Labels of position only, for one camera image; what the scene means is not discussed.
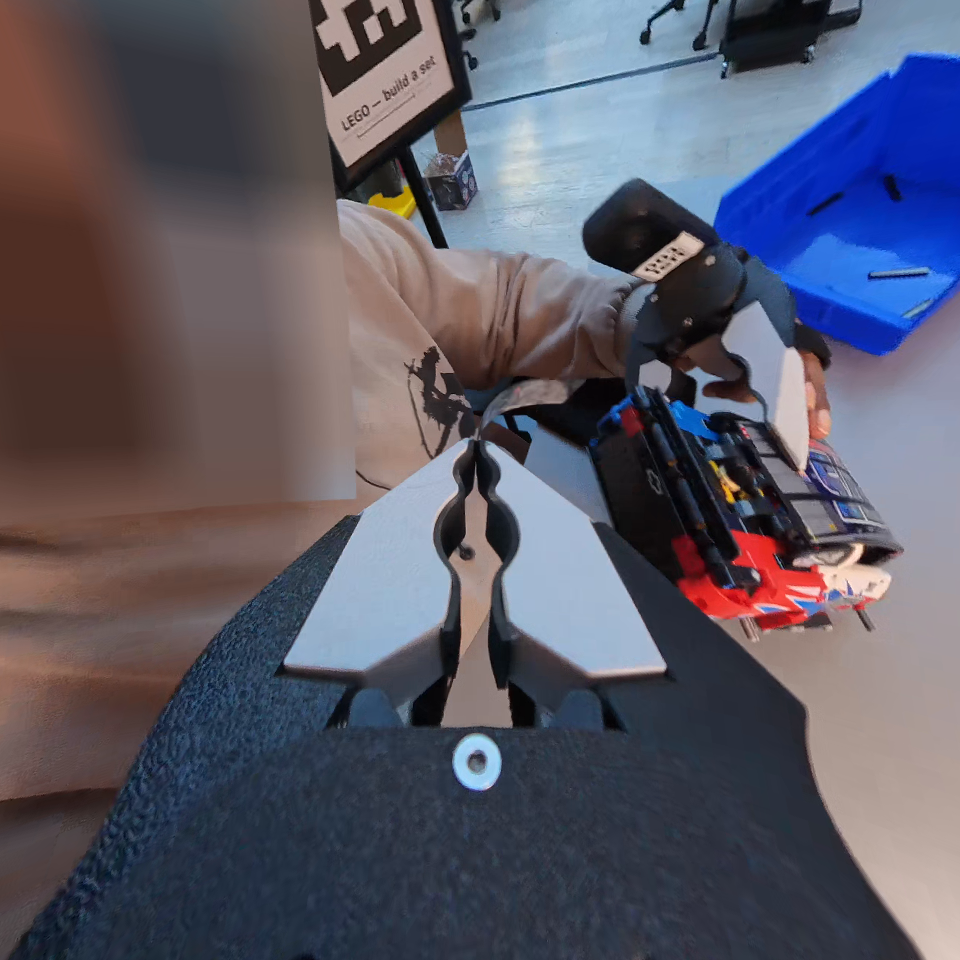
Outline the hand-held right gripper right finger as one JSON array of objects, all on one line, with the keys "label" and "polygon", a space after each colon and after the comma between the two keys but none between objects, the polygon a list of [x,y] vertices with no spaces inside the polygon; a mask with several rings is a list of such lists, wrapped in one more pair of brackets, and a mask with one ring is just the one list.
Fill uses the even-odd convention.
[{"label": "hand-held right gripper right finger", "polygon": [[662,679],[667,664],[588,515],[499,447],[477,441],[491,585],[487,650],[499,690],[556,714],[575,690]]}]

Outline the red blue lego car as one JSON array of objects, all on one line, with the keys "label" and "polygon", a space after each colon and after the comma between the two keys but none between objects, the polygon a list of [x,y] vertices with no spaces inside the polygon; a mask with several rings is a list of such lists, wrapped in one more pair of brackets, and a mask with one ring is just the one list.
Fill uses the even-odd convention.
[{"label": "red blue lego car", "polygon": [[831,445],[796,469],[771,427],[638,387],[588,452],[616,533],[709,618],[752,640],[829,629],[892,584],[903,547]]}]

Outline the person's left hand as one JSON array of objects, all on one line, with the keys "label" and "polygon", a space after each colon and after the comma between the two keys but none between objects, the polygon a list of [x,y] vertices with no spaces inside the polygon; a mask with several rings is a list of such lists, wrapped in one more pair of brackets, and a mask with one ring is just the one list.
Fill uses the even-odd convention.
[{"label": "person's left hand", "polygon": [[[826,372],[821,357],[816,352],[799,350],[802,363],[805,400],[804,409],[808,421],[809,436],[813,440],[824,441],[830,437],[833,428],[833,413],[827,392]],[[697,388],[700,405],[711,412],[728,411],[740,418],[751,419],[750,412],[759,407],[759,400],[753,394],[747,379],[719,380],[708,376],[698,368],[692,367],[685,355],[677,358],[674,369],[692,376],[698,373],[702,384]]]}]

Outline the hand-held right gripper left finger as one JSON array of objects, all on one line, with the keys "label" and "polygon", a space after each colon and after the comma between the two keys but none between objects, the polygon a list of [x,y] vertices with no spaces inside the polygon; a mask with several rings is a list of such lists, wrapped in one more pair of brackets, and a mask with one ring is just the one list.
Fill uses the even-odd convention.
[{"label": "hand-held right gripper left finger", "polygon": [[467,534],[474,442],[461,440],[358,516],[283,659],[283,675],[374,690],[440,726],[481,626],[481,575],[453,561]]}]

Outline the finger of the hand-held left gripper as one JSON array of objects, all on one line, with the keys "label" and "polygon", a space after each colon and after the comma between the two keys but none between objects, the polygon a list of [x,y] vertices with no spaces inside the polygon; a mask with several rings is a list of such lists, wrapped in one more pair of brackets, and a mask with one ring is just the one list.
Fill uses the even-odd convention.
[{"label": "finger of the hand-held left gripper", "polygon": [[738,360],[728,354],[721,338],[706,338],[693,344],[684,354],[692,368],[719,380],[740,380],[747,371]]},{"label": "finger of the hand-held left gripper", "polygon": [[747,378],[761,404],[763,422],[782,456],[798,473],[807,469],[810,424],[804,362],[786,345],[763,306],[752,303],[736,312],[722,336],[726,357]]}]

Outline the blue plastic bin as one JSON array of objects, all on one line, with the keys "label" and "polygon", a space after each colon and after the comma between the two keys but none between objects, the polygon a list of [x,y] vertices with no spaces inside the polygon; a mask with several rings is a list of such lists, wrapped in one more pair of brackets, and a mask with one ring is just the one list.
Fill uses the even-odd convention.
[{"label": "blue plastic bin", "polygon": [[[902,201],[888,197],[886,174]],[[807,216],[838,191],[844,198]],[[958,293],[958,54],[907,55],[730,188],[714,227],[779,274],[805,324],[868,354],[893,353]],[[931,272],[868,279],[909,267]],[[902,318],[927,299],[928,311]]]}]

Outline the person's left forearm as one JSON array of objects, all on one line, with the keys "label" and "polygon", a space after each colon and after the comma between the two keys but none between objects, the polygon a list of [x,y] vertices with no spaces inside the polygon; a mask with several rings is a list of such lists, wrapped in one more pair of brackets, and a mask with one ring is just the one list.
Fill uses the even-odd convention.
[{"label": "person's left forearm", "polygon": [[506,378],[621,378],[643,300],[629,274],[528,253],[443,249],[411,222],[337,202],[357,360],[410,362],[434,347],[467,389]]}]

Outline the small open printed box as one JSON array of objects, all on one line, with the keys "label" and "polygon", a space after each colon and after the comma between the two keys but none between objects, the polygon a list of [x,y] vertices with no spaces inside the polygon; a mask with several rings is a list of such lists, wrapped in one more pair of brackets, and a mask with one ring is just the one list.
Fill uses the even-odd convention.
[{"label": "small open printed box", "polygon": [[423,176],[438,211],[463,211],[478,192],[461,110],[453,111],[434,129],[436,150]]}]

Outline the black framed marker sign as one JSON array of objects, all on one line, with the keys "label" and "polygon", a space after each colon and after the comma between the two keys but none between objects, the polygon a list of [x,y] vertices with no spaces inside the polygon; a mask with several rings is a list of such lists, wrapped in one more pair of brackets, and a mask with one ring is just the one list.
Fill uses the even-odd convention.
[{"label": "black framed marker sign", "polygon": [[334,183],[398,162],[436,248],[449,246],[412,147],[472,98],[450,2],[310,1]]}]

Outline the person's beige hoodie torso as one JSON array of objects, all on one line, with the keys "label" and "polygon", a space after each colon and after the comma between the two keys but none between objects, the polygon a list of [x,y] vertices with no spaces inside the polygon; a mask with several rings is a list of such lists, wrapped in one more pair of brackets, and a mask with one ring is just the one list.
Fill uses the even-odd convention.
[{"label": "person's beige hoodie torso", "polygon": [[353,500],[2,537],[2,957],[77,864],[186,670],[343,517],[459,439],[468,404],[420,320],[350,322]]}]

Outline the black rolling cart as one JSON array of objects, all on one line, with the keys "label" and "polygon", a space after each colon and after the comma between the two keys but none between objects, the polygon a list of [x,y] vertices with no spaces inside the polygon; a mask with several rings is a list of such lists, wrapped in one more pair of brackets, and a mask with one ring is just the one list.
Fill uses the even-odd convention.
[{"label": "black rolling cart", "polygon": [[856,26],[862,12],[862,1],[731,1],[718,47],[721,78],[766,66],[809,65],[822,36]]}]

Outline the shiny sticker strip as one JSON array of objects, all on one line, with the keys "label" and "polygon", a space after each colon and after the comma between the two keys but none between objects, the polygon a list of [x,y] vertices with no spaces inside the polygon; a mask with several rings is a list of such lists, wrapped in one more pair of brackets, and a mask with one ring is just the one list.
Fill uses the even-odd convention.
[{"label": "shiny sticker strip", "polygon": [[508,386],[497,389],[486,402],[472,438],[481,441],[489,425],[499,419],[505,421],[508,415],[519,413],[524,417],[532,417],[532,411],[562,405],[585,384],[585,379],[517,379]]}]

